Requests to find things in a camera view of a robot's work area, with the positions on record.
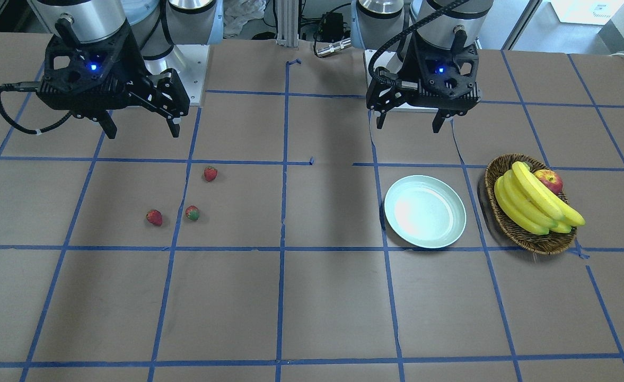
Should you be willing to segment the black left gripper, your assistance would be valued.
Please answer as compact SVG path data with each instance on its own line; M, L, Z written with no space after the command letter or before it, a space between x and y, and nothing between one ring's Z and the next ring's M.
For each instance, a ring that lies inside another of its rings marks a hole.
M416 92L454 101L456 109L440 109L433 118L432 131L438 134L452 115L464 115L481 101L482 92L477 84L480 56L476 44L453 53L418 37L415 44L408 43L400 53L403 56L399 57L397 54L397 57L403 66L398 71L398 77L402 80L416 80L417 90L407 90L411 85L399 84L396 87L390 86L387 95L380 98L377 97L377 90L373 90L370 97L373 107L391 111L392 107L404 103L405 94L407 99L413 99ZM375 112L377 129L383 128L387 111Z

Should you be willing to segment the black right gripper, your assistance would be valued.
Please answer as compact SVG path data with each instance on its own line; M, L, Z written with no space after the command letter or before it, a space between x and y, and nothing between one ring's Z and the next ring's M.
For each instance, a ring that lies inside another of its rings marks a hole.
M48 107L84 115L141 106L167 118L171 137L179 138L190 97L173 68L159 75L147 70L128 22L91 43L76 36L74 23L59 21L56 28L37 89ZM116 138L118 129L108 112L99 115L99 125L109 140Z

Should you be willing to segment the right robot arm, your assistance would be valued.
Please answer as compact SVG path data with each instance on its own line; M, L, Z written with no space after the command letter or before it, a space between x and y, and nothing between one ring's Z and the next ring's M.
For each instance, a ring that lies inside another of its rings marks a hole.
M143 107L166 121L174 138L190 111L191 67L181 46L222 41L222 1L31 1L52 38L38 99L50 109L101 126L110 111Z

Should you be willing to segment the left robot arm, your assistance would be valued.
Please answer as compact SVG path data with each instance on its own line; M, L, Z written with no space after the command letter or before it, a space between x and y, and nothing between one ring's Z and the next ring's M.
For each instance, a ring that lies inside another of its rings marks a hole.
M352 46L366 51L366 106L432 109L434 133L481 99L477 37L492 1L353 1Z

